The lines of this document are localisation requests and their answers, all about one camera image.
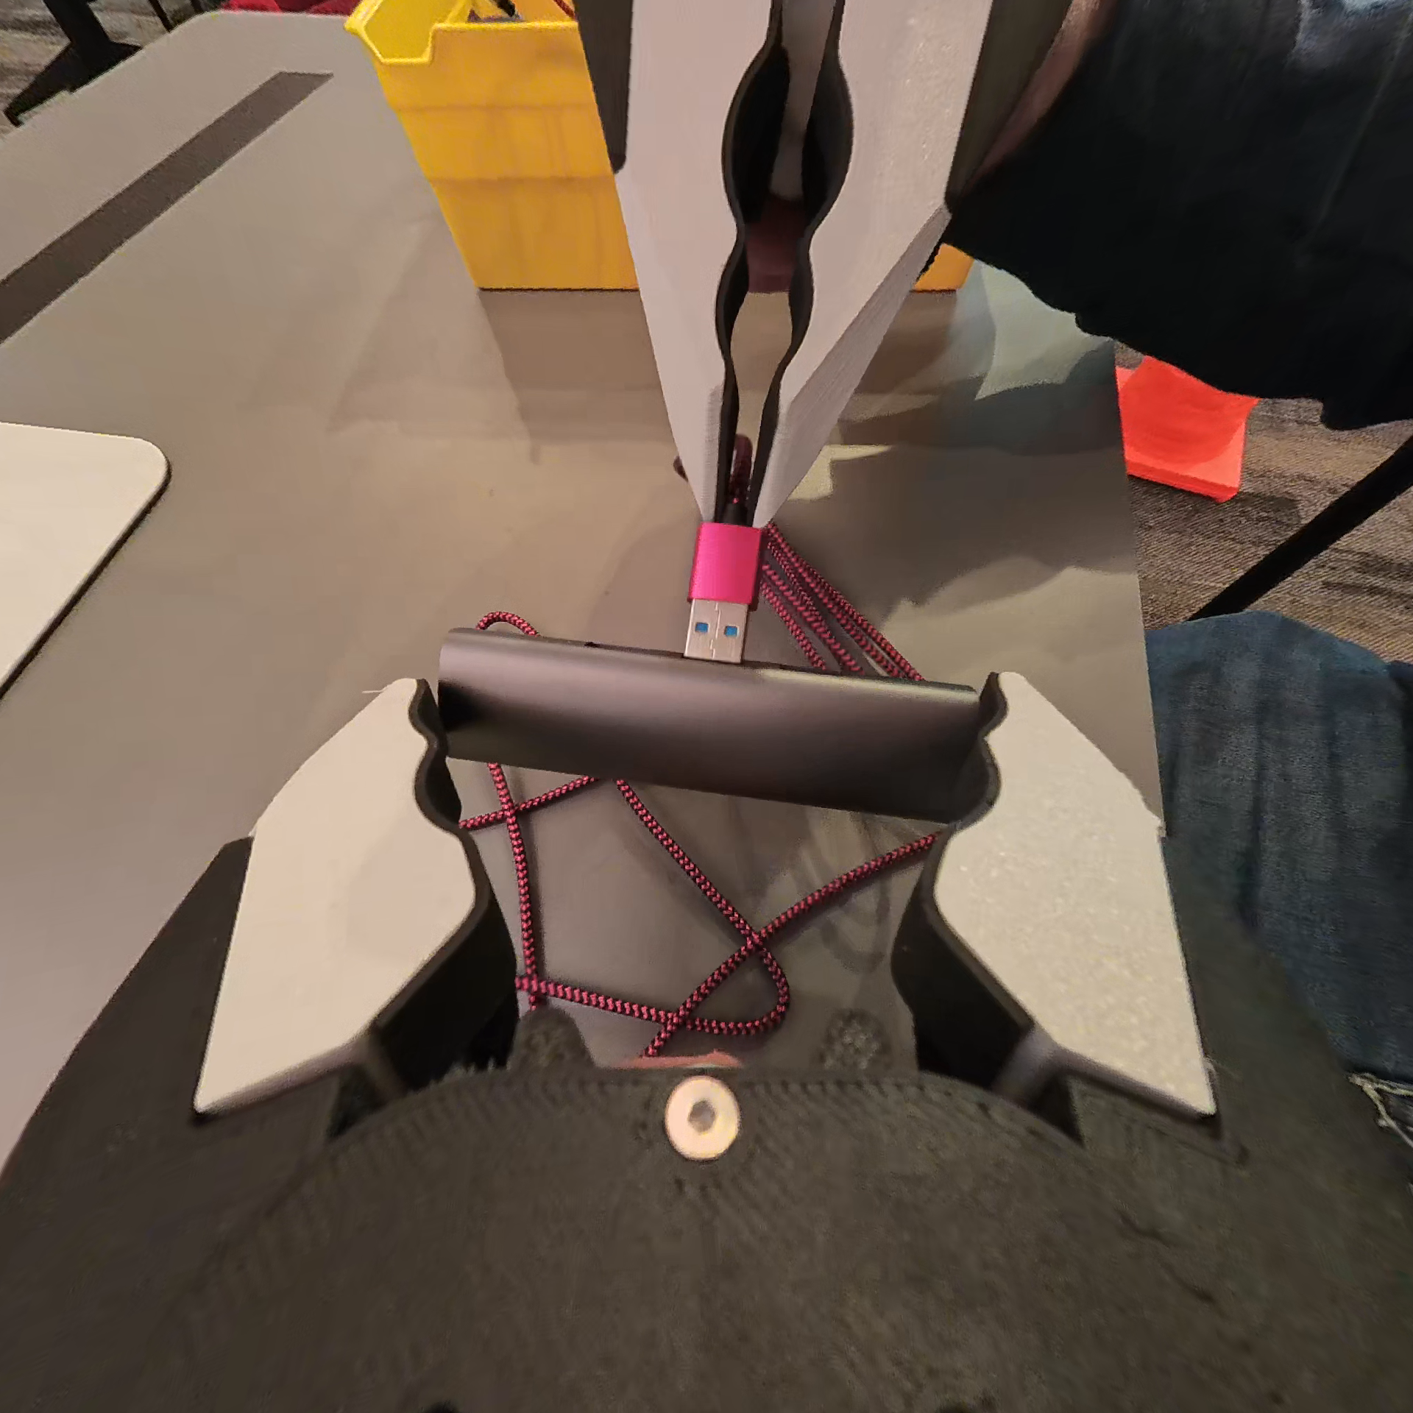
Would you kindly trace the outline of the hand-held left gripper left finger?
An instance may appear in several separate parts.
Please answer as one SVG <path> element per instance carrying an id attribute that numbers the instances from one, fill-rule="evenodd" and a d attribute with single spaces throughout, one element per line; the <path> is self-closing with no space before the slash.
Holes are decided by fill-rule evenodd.
<path id="1" fill-rule="evenodd" d="M 395 679 L 252 827 L 193 1106 L 221 1115 L 346 1068 L 393 1096 L 494 1012 L 496 905 L 435 698 Z"/>

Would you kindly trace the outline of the grey usb hub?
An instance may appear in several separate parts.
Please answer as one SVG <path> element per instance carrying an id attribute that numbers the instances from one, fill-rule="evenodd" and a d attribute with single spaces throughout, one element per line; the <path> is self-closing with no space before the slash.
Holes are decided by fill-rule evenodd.
<path id="1" fill-rule="evenodd" d="M 723 797 L 951 822 L 985 792 L 994 688 L 724 664 L 454 629 L 450 755 Z"/>

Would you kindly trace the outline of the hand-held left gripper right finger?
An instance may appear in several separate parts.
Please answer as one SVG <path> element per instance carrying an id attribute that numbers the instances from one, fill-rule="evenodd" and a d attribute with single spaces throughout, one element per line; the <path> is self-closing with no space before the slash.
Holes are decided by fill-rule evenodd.
<path id="1" fill-rule="evenodd" d="M 1211 1118 L 1160 822 L 1024 676 L 992 674 L 980 708 L 980 800 L 913 893 L 920 1046 L 1017 1106 L 1076 1076 Z"/>

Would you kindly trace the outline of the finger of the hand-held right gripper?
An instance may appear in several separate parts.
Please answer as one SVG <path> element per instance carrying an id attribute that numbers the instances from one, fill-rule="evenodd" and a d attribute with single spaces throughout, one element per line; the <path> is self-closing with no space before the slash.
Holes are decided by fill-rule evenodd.
<path id="1" fill-rule="evenodd" d="M 778 53 L 778 5 L 576 1 L 575 15 L 676 459 L 709 523 L 728 503 L 748 286 L 736 129 Z"/>
<path id="2" fill-rule="evenodd" d="M 948 175 L 988 1 L 835 5 L 817 92 L 820 210 L 788 289 L 792 338 L 765 400 L 751 509 L 815 462 L 948 225 Z"/>

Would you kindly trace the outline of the orange cone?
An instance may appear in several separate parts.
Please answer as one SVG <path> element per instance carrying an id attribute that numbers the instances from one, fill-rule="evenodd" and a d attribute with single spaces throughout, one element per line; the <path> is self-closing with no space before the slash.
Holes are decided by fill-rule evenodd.
<path id="1" fill-rule="evenodd" d="M 1115 380 L 1130 477 L 1214 503 L 1239 492 L 1248 418 L 1259 398 L 1216 390 L 1155 358 L 1118 365 Z"/>

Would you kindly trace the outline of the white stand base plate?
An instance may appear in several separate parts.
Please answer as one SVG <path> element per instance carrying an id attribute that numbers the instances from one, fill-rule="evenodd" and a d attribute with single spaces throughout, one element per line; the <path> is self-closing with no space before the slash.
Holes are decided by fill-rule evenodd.
<path id="1" fill-rule="evenodd" d="M 1 423 L 1 686 L 159 499 L 164 452 L 141 437 Z"/>

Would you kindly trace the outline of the yellow plastic bin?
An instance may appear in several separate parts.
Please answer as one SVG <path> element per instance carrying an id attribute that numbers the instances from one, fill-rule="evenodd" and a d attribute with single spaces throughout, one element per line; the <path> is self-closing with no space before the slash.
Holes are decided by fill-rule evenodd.
<path id="1" fill-rule="evenodd" d="M 354 3 L 479 289 L 635 289 L 575 3 Z"/>

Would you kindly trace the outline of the person's right forearm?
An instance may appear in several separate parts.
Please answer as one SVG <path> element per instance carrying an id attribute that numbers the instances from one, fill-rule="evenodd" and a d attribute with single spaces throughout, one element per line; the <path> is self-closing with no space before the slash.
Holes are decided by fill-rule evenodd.
<path id="1" fill-rule="evenodd" d="M 1222 391 L 1409 420 L 1409 3 L 997 3 L 946 238 Z"/>

